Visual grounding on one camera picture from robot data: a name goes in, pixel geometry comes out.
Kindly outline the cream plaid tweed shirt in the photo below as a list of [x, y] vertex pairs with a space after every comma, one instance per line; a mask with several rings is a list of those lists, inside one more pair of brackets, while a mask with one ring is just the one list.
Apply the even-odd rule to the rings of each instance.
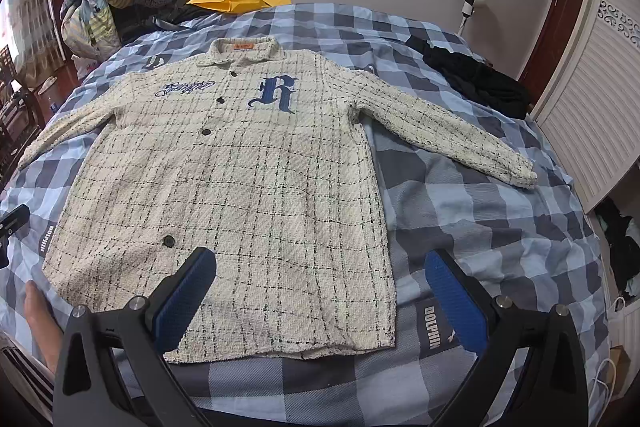
[[360, 116], [422, 150], [517, 187], [509, 145], [365, 70], [273, 38], [130, 72], [40, 133], [22, 156], [96, 132], [43, 273], [96, 311], [174, 273], [195, 248], [217, 274], [172, 363], [364, 355], [396, 343], [396, 288]]

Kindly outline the yellow cloth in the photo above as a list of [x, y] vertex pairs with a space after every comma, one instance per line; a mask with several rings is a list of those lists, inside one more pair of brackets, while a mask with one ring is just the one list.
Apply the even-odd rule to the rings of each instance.
[[245, 14], [292, 3], [293, 0], [189, 0], [186, 2], [187, 5], [224, 14]]

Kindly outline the white louvered wardrobe door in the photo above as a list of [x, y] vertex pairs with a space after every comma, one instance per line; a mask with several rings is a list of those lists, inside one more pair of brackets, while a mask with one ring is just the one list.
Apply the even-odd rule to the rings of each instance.
[[589, 212], [639, 161], [639, 0], [584, 0], [534, 121]]

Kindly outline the black garment on bed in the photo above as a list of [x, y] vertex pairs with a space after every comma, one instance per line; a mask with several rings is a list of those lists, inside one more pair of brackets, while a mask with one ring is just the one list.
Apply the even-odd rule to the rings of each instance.
[[452, 89], [468, 100], [509, 118], [526, 118], [530, 98], [527, 90], [513, 78], [472, 56], [449, 52], [415, 36], [411, 36], [406, 45], [420, 53], [427, 66], [439, 72]]

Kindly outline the blue checkered bed sheet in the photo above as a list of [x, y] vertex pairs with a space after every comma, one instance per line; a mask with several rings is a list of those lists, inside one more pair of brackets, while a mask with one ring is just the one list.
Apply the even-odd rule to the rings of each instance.
[[203, 409], [305, 425], [419, 425], [450, 399], [473, 363], [440, 317], [424, 277], [436, 248], [456, 257], [491, 294], [519, 307], [570, 309], [588, 377], [608, 356], [602, 263], [596, 234], [570, 177], [529, 120], [513, 120], [466, 101], [408, 47], [410, 37], [468, 53], [438, 26], [361, 6], [296, 3], [238, 16], [212, 14], [124, 46], [64, 103], [90, 102], [122, 75], [205, 52], [224, 37], [271, 36], [337, 64], [367, 69], [411, 95], [438, 104], [498, 136], [533, 161], [539, 183], [521, 191], [432, 153], [416, 150], [367, 121], [397, 287], [392, 349], [364, 357], [245, 359], [178, 365], [175, 374]]

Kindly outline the wooden chair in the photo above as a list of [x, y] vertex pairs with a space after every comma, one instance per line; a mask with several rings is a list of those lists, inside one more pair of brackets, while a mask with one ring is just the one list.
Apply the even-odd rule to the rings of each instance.
[[44, 128], [35, 95], [17, 80], [9, 46], [1, 49], [1, 92], [8, 94], [1, 104], [1, 187], [5, 187], [26, 148]]

